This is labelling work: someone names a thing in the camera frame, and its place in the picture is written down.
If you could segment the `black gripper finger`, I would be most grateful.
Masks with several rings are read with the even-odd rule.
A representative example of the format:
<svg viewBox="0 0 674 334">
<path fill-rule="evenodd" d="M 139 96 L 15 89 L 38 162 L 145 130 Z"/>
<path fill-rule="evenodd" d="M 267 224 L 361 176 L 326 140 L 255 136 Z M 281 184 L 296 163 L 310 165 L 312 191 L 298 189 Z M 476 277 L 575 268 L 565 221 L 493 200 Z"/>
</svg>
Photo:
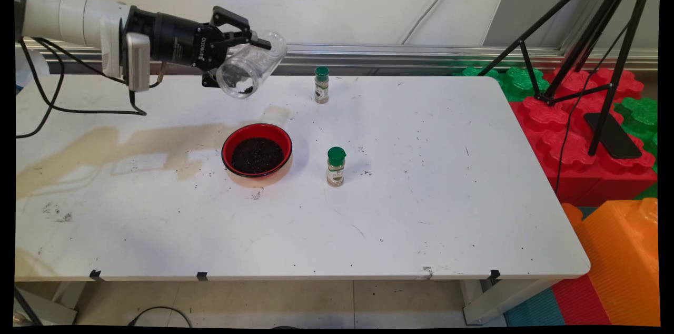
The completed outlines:
<svg viewBox="0 0 674 334">
<path fill-rule="evenodd" d="M 230 12 L 221 6 L 214 6 L 210 25 L 216 27 L 220 37 L 215 44 L 224 47 L 234 47 L 239 44 L 250 44 L 263 50 L 271 51 L 272 44 L 264 39 L 258 38 L 257 34 L 250 29 L 250 22 L 236 13 Z M 234 32 L 221 32 L 221 26 L 232 26 L 238 29 Z"/>
<path fill-rule="evenodd" d="M 217 71 L 220 69 L 219 65 L 204 65 L 201 67 L 202 77 L 201 84 L 203 87 L 221 87 L 221 83 L 217 81 Z"/>
</svg>

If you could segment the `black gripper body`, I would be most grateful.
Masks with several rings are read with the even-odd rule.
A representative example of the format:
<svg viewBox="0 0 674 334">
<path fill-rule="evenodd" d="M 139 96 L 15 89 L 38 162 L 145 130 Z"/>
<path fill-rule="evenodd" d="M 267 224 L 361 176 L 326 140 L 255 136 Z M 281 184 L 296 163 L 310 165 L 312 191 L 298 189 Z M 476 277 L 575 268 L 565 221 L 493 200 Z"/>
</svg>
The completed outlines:
<svg viewBox="0 0 674 334">
<path fill-rule="evenodd" d="M 232 21 L 233 13 L 220 6 L 213 7 L 207 23 L 132 6 L 124 29 L 148 37 L 150 60 L 209 72 L 226 60 L 233 34 L 220 27 Z"/>
</svg>

